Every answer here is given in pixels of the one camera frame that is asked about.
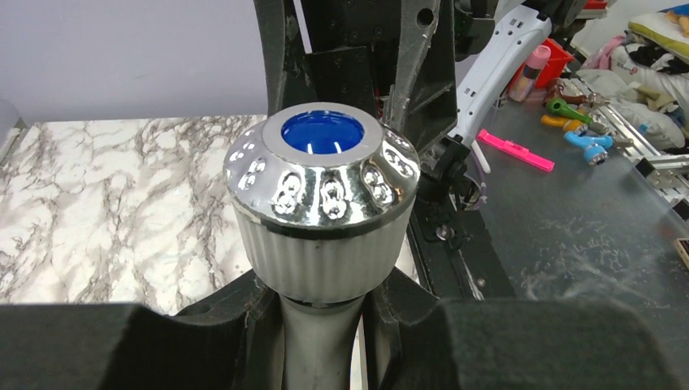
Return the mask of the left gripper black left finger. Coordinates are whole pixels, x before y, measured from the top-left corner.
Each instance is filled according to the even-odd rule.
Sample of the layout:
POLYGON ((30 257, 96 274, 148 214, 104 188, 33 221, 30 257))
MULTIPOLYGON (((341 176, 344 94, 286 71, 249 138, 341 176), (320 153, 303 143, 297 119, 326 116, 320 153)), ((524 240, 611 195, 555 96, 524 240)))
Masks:
POLYGON ((253 272, 175 315, 138 303, 3 305, 4 389, 267 388, 279 299, 253 272))

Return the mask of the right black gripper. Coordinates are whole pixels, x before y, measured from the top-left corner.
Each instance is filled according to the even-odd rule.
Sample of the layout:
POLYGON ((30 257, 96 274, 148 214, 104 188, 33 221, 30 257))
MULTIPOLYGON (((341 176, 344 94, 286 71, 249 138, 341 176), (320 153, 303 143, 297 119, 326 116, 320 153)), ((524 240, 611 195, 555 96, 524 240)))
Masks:
POLYGON ((381 116, 389 96, 387 125, 420 154, 457 124, 453 1, 302 1, 307 55, 293 1, 253 4, 267 114, 319 100, 381 116))

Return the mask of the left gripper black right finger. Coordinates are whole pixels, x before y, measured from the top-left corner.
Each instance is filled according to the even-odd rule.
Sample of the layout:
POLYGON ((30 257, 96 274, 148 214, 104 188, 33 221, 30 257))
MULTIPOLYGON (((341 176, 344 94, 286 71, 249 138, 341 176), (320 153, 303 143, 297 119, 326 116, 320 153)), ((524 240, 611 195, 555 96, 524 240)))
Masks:
POLYGON ((373 389, 675 389, 632 310, 600 300, 437 298, 399 270, 366 296, 373 389))

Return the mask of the white plastic water faucet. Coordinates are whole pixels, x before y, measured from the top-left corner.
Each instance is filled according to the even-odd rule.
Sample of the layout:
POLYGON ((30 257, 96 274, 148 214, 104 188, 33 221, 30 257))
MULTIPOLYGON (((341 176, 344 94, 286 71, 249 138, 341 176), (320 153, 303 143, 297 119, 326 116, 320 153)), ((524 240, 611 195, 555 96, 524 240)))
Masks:
POLYGON ((346 389, 365 297, 392 273, 420 179, 412 143, 353 106, 291 106, 223 172, 256 276, 279 295, 285 389, 346 389))

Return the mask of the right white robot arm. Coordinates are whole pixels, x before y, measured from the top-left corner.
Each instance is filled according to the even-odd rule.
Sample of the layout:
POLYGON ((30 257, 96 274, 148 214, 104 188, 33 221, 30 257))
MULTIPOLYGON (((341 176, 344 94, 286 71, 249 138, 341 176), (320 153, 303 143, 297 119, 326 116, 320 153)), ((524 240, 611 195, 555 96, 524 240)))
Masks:
POLYGON ((405 234, 488 107, 580 1, 257 1, 268 118, 236 210, 293 239, 405 234))

